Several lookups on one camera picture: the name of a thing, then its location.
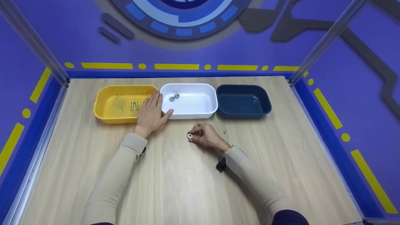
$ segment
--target beige long sleeve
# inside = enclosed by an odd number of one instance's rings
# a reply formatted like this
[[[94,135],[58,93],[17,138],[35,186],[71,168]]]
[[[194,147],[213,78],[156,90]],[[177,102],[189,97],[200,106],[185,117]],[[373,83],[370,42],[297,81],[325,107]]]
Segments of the beige long sleeve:
[[[254,166],[246,154],[238,147],[224,153],[226,165],[243,181],[272,217],[284,209],[294,209],[291,200],[282,189],[259,168]]]
[[[81,225],[101,222],[116,224],[118,204],[132,173],[133,164],[146,144],[146,139],[134,133],[127,134],[124,137],[104,174],[89,196]]]

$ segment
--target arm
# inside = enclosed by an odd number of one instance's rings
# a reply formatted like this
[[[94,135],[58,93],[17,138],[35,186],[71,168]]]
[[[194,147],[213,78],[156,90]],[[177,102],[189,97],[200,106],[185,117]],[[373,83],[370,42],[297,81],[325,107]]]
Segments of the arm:
[[[274,219],[273,224],[308,224],[294,209],[291,200],[282,189],[265,173],[257,168],[238,147],[231,147],[209,124],[196,124],[188,133],[195,134],[189,142],[213,147],[223,153],[226,165],[243,181],[261,203],[265,213]]]
[[[83,212],[82,225],[101,222],[115,224],[118,204],[132,172],[133,164],[146,144],[146,139],[134,133],[124,137],[89,196]]]
[[[81,225],[116,224],[118,204],[133,165],[147,144],[146,138],[160,129],[173,113],[170,109],[161,117],[161,105],[162,94],[158,92],[143,102],[135,130],[121,141],[104,174],[93,188],[84,208]]]

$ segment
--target hand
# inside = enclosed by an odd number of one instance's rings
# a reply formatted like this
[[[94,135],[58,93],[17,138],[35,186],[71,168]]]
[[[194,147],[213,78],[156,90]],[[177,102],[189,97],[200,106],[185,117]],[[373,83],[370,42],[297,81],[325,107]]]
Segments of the hand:
[[[222,137],[218,135],[214,128],[208,123],[197,123],[188,134],[193,135],[193,137],[189,139],[189,142],[216,148],[222,153],[231,148],[231,146],[222,139]]]
[[[153,131],[164,126],[174,110],[168,110],[162,117],[161,105],[162,94],[158,91],[153,93],[150,98],[146,98],[139,110],[138,122],[133,133],[146,139]]]

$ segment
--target screw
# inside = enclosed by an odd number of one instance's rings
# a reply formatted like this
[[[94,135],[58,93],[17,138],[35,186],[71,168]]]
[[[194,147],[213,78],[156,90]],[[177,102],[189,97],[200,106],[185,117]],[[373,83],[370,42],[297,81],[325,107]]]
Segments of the screw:
[[[133,104],[135,104],[135,106],[136,106],[136,111],[139,111],[138,102],[134,101]]]

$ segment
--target blue circular graphic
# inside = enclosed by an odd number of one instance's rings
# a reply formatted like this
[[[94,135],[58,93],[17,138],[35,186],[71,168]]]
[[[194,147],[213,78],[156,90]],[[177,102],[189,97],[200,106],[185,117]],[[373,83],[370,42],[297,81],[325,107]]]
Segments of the blue circular graphic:
[[[176,40],[213,34],[230,24],[250,0],[112,0],[141,28]]]
[[[207,0],[161,0],[161,1],[171,7],[180,9],[196,8],[207,2]]]

